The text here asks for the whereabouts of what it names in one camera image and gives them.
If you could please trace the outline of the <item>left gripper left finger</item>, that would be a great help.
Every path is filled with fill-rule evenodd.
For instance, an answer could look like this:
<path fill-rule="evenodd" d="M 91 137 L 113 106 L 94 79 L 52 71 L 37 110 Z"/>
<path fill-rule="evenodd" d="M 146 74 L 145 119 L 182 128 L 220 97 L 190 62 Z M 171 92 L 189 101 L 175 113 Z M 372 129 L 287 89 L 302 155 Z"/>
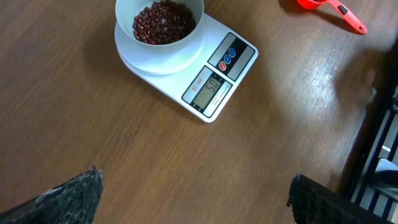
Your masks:
<path fill-rule="evenodd" d="M 1 213 L 7 223 L 93 223 L 103 192 L 100 169 L 91 170 Z"/>

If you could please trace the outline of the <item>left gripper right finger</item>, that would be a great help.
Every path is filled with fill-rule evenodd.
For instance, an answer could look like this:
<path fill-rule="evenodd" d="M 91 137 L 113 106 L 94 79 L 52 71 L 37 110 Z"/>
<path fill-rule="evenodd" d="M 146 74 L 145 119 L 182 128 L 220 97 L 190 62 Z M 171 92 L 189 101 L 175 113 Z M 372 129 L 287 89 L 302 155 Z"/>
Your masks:
<path fill-rule="evenodd" d="M 292 179 L 287 206 L 298 224 L 392 224 L 303 174 Z"/>

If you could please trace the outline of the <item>orange measuring scoop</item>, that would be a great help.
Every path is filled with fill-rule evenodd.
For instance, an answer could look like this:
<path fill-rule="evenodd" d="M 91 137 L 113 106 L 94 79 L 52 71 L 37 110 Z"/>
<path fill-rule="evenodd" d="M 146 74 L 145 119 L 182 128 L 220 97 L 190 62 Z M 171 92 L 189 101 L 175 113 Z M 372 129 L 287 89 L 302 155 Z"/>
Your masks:
<path fill-rule="evenodd" d="M 365 24 L 353 12 L 351 12 L 339 0 L 297 0 L 300 6 L 305 9 L 316 9 L 322 4 L 331 5 L 335 11 L 359 34 L 366 35 L 368 29 Z"/>

